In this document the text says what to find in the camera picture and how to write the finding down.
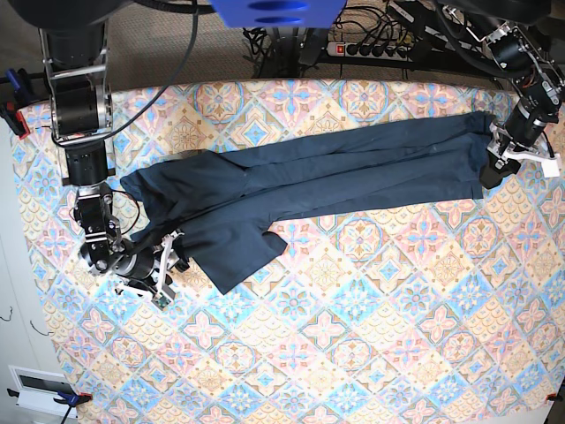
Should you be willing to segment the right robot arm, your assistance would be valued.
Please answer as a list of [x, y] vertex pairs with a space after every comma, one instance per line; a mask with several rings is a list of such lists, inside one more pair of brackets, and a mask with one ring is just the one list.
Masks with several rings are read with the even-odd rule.
[[119, 278], [117, 293], [129, 292], [160, 309], [173, 303], [170, 269], [187, 261], [173, 249], [181, 231], [157, 240], [129, 240], [114, 214], [115, 190], [107, 183], [115, 170], [113, 104], [107, 81], [107, 24], [78, 30], [42, 29], [41, 50], [50, 95], [51, 137], [64, 155], [63, 183], [76, 187], [72, 218], [83, 229], [79, 258], [91, 274]]

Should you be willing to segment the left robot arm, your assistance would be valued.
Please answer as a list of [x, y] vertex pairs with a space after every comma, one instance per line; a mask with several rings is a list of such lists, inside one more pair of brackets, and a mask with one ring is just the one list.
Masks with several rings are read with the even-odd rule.
[[538, 22], [551, 12], [548, 1], [436, 1], [438, 29], [469, 65], [516, 90], [508, 118], [490, 124], [488, 162], [480, 172], [486, 189], [516, 174], [523, 160], [540, 163], [547, 178], [560, 175], [561, 158], [546, 135], [559, 122], [564, 74], [549, 54]]

